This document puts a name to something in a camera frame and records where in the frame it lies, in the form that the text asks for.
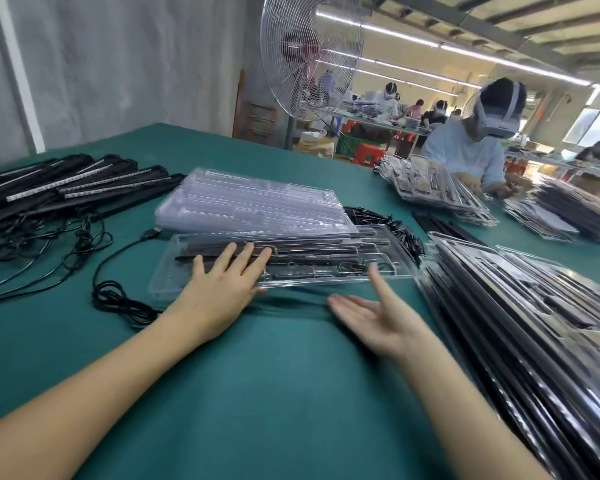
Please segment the left hand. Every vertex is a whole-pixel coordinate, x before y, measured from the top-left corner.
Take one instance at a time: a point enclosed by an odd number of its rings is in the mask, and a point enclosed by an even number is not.
[[[208,273],[202,256],[196,256],[191,281],[157,320],[175,327],[178,336],[188,340],[191,350],[224,332],[251,300],[265,291],[255,284],[271,256],[271,248],[265,248],[249,264],[253,244],[248,243],[229,266],[236,247],[233,242],[229,244]]]

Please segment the light blue shirt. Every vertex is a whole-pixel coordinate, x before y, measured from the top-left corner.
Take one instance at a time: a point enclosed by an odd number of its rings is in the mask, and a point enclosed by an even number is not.
[[[504,182],[504,150],[500,140],[487,136],[475,141],[462,120],[448,120],[434,129],[422,147],[422,156],[444,163],[451,173],[479,178],[482,188]]]

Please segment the green table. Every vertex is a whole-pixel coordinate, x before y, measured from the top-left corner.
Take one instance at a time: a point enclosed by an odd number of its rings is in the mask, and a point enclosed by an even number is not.
[[[153,125],[40,158],[119,153],[188,173],[206,166],[326,187],[345,205],[393,214],[425,237],[411,209],[370,169],[168,125]],[[0,417],[105,354],[132,332],[92,309],[90,280],[109,252],[153,224],[157,202],[107,220],[115,243],[69,281],[0,305]],[[555,259],[600,282],[600,246],[542,241],[504,215],[488,244]],[[133,298],[165,241],[140,244],[106,268]],[[393,286],[428,317],[416,286]],[[370,298],[368,284],[272,290],[215,342],[170,371],[113,428],[81,479],[445,479],[431,425],[395,370],[353,339],[324,307],[331,292]]]

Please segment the hand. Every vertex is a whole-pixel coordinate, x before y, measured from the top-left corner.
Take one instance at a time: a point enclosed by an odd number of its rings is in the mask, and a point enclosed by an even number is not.
[[[482,183],[480,178],[476,178],[465,172],[454,173],[454,177],[464,183],[464,185],[466,185],[475,195],[480,195],[482,193]]]
[[[248,243],[229,266],[235,249],[235,243],[229,244],[208,273],[202,256],[196,256],[191,281],[157,321],[174,325],[180,336],[191,341],[192,349],[224,332],[251,300],[265,291],[255,284],[271,249],[262,250],[248,265],[253,252],[253,244]]]
[[[331,295],[331,311],[373,352],[401,362],[414,340],[432,333],[422,317],[401,300],[377,266],[369,266],[369,279],[380,302],[359,296]]]

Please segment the plastic stool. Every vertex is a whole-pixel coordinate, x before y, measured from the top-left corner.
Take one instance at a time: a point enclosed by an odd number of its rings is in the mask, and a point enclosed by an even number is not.
[[[367,157],[371,156],[371,161],[367,163]],[[373,144],[360,143],[353,157],[352,163],[373,168],[376,161],[384,158],[384,150]]]

